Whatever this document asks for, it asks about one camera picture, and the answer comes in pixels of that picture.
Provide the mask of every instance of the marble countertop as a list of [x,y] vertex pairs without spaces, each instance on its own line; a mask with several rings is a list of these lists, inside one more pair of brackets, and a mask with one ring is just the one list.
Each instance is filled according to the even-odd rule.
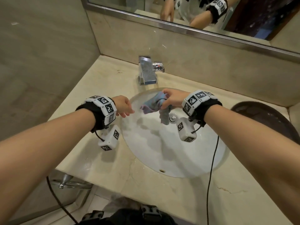
[[[73,112],[85,98],[93,95],[123,94],[132,98],[140,92],[162,87],[207,90],[229,109],[238,102],[259,101],[161,72],[157,72],[156,85],[139,86],[137,75],[136,64],[100,56],[50,119]],[[286,108],[263,103],[289,118]],[[119,126],[120,119],[115,121]],[[88,133],[56,169],[125,197],[156,205],[189,222],[206,224],[209,174],[196,178],[168,177],[142,164],[123,137],[112,151],[103,151],[97,143],[96,135]],[[212,173],[208,205],[211,224],[291,224],[232,153]]]

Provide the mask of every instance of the beige wall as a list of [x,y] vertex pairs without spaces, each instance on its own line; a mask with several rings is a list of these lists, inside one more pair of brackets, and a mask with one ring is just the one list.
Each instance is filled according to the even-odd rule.
[[300,134],[300,102],[289,108],[290,120]]
[[0,0],[0,140],[46,121],[100,55],[80,0]]
[[271,40],[271,46],[300,53],[300,12]]
[[87,11],[102,54],[138,63],[150,54],[167,73],[281,106],[300,101],[300,65]]

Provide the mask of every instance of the chrome faucet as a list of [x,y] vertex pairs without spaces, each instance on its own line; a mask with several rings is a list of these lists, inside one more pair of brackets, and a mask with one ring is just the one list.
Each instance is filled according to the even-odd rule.
[[156,84],[156,71],[165,72],[160,61],[152,62],[150,55],[139,56],[139,76],[137,79],[140,85]]

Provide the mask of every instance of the blue cloth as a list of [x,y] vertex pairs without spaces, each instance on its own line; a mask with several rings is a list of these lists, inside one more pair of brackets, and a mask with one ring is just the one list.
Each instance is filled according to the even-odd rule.
[[144,114],[149,114],[149,113],[159,111],[160,123],[168,125],[169,113],[172,110],[173,106],[169,105],[166,109],[163,110],[160,109],[163,102],[166,101],[166,99],[167,96],[162,91],[160,91],[153,98],[144,102],[143,105],[141,105],[140,109],[143,110]]

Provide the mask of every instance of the sink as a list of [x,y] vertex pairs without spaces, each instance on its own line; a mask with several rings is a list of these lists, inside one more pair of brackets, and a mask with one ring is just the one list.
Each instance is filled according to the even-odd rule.
[[[216,148],[217,134],[208,126],[197,131],[193,142],[180,140],[175,122],[160,123],[159,112],[144,114],[140,106],[163,88],[156,88],[137,94],[130,102],[134,114],[122,118],[121,129],[125,142],[133,154],[146,166],[177,178],[191,178],[209,173]],[[187,117],[182,109],[170,112],[171,120]],[[220,139],[213,167],[219,167],[229,150]]]

